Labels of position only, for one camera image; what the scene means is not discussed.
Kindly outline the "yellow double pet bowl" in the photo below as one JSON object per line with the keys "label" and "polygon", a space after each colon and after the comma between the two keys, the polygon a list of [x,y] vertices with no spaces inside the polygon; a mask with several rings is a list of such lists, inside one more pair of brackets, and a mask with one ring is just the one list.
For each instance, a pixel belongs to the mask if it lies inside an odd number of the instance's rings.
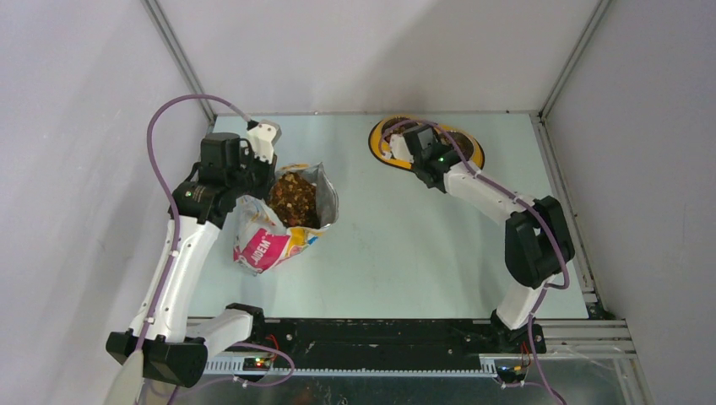
{"label": "yellow double pet bowl", "polygon": [[[400,170],[410,171],[411,166],[408,168],[391,159],[388,143],[391,135],[403,135],[408,129],[418,127],[419,125],[420,119],[417,117],[408,115],[388,116],[377,123],[371,130],[368,138],[368,148],[372,155],[381,163]],[[476,164],[480,169],[485,167],[484,149],[472,135],[456,127],[439,123],[437,123],[435,127],[431,127],[431,130],[437,135],[442,144],[449,144],[449,141],[443,134],[446,132],[459,146],[459,149],[468,161]]]}

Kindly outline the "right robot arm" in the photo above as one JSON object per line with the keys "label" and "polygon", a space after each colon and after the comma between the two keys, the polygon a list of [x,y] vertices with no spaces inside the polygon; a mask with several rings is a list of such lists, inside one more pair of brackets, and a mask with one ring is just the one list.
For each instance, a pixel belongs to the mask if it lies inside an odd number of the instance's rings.
{"label": "right robot arm", "polygon": [[490,178],[483,171],[483,148],[462,131],[415,121],[390,135],[388,146],[427,187],[470,203],[501,226],[504,262],[513,281],[496,308],[500,323],[491,329],[491,341],[503,353],[515,351],[546,290],[564,290],[571,283],[567,264],[575,248],[560,202],[510,190]]}

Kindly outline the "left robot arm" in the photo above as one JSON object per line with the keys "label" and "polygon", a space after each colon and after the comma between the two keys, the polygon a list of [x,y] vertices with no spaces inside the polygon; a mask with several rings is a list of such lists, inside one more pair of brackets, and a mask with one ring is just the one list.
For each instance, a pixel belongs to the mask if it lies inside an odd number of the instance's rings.
{"label": "left robot arm", "polygon": [[274,181],[274,145],[280,131],[268,124],[244,138],[211,133],[200,146],[200,160],[172,193],[167,236],[155,275],[138,314],[125,332],[111,332],[106,351],[140,378],[192,387],[208,360],[238,343],[257,351],[266,327],[254,321],[262,310],[230,304],[195,327],[188,310],[204,262],[239,197],[265,197]]}

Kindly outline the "pet food kibble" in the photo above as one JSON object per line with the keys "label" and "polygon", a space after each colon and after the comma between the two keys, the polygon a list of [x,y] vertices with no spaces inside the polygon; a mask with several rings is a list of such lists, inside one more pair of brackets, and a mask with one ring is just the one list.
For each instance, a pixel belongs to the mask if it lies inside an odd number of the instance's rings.
{"label": "pet food kibble", "polygon": [[288,171],[278,177],[267,204],[286,227],[320,227],[317,187],[296,172]]}

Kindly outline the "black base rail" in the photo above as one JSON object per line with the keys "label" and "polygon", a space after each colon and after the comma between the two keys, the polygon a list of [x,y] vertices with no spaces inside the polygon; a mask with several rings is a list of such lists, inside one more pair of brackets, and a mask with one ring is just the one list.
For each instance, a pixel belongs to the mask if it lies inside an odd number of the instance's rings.
{"label": "black base rail", "polygon": [[509,330],[497,319],[268,318],[249,343],[287,354],[297,370],[448,372],[478,370],[480,356],[544,354],[538,324]]}

